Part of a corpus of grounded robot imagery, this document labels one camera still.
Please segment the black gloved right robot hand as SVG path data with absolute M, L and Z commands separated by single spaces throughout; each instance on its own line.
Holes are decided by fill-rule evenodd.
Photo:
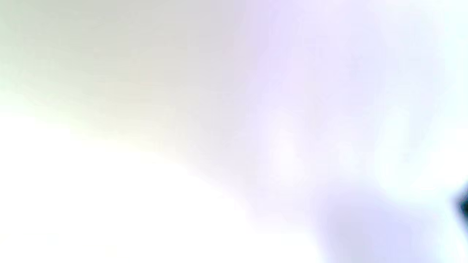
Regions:
M 456 196 L 456 208 L 461 218 L 464 232 L 468 233 L 468 184 L 464 184 Z

